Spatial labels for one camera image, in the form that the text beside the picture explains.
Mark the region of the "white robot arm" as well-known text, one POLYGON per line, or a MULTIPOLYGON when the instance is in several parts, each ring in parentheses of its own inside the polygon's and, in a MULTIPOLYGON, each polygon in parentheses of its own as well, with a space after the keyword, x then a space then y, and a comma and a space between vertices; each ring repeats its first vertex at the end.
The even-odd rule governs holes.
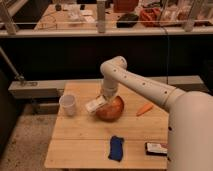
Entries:
POLYGON ((112 97, 121 83, 169 113, 167 171, 213 171, 213 96, 186 92, 126 67, 122 56, 101 64, 103 95, 112 97))

